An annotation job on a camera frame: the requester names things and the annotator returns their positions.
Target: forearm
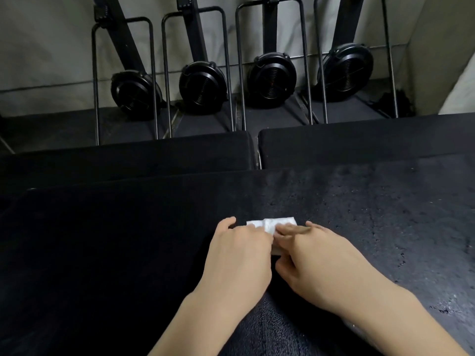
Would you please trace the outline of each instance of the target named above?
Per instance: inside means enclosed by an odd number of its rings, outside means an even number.
[[[216,356],[237,323],[218,305],[189,294],[149,356]]]
[[[466,356],[409,291],[395,286],[385,299],[353,315],[367,337],[386,356]]]

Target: black fabric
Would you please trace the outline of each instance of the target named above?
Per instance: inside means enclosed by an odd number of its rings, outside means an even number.
[[[0,158],[0,207],[33,187],[253,170],[255,165],[246,131],[11,155]]]
[[[475,114],[379,119],[259,133],[262,168],[402,160],[475,151]]]
[[[33,190],[0,218],[0,355],[146,355],[219,220],[311,219],[415,293],[472,355],[475,155]],[[274,273],[222,355],[371,355]]]

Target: white tissue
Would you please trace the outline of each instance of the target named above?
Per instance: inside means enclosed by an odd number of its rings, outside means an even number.
[[[295,222],[294,217],[284,217],[284,218],[266,218],[264,220],[253,220],[253,221],[247,221],[246,225],[253,224],[255,227],[264,227],[264,231],[267,233],[270,233],[271,235],[274,234],[276,231],[276,226],[277,225],[285,225],[286,223],[291,223],[292,225],[297,225],[297,222]],[[282,250],[275,246],[272,245],[272,251],[270,253],[271,255],[281,255]]]

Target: fan grille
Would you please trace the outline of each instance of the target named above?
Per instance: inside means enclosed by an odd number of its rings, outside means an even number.
[[[199,106],[207,106],[217,98],[216,84],[205,75],[193,75],[186,85],[188,100]]]
[[[149,109],[151,96],[136,83],[124,83],[118,90],[121,105],[133,113],[146,112]]]
[[[270,67],[260,75],[256,89],[266,99],[275,100],[286,94],[289,82],[285,71],[278,67]]]
[[[327,87],[339,92],[359,88],[365,80],[365,64],[362,60],[351,58],[335,67],[327,76]]]

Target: hand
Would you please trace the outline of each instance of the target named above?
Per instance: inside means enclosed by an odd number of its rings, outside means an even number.
[[[304,299],[355,323],[373,302],[402,289],[347,239],[310,221],[306,225],[278,225],[275,234],[283,250],[276,271]]]
[[[263,227],[229,229],[235,222],[235,217],[229,217],[218,223],[203,276],[193,293],[228,314],[237,326],[269,286],[274,238]]]

